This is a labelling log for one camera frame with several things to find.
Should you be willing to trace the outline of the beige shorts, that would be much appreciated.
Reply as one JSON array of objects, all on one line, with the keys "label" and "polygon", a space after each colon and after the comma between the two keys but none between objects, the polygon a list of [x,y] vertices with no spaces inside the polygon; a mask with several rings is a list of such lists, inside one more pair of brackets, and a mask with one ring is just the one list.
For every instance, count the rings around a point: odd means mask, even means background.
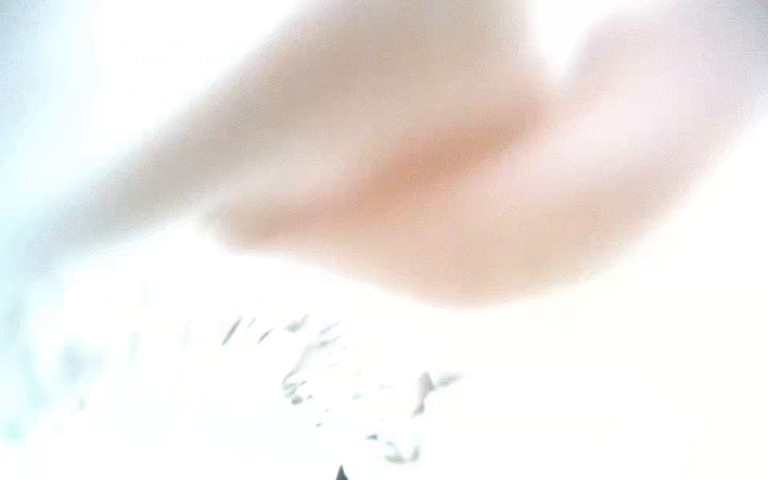
[{"label": "beige shorts", "polygon": [[443,307],[606,269],[767,93],[763,1],[640,1],[552,76],[523,1],[311,1],[22,240],[45,275],[172,222]]}]

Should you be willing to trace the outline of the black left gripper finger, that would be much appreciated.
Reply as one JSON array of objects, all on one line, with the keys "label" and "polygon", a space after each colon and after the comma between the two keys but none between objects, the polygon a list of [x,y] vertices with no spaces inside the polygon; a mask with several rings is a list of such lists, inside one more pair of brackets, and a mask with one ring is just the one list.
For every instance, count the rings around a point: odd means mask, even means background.
[{"label": "black left gripper finger", "polygon": [[335,480],[348,480],[342,465],[338,468]]}]

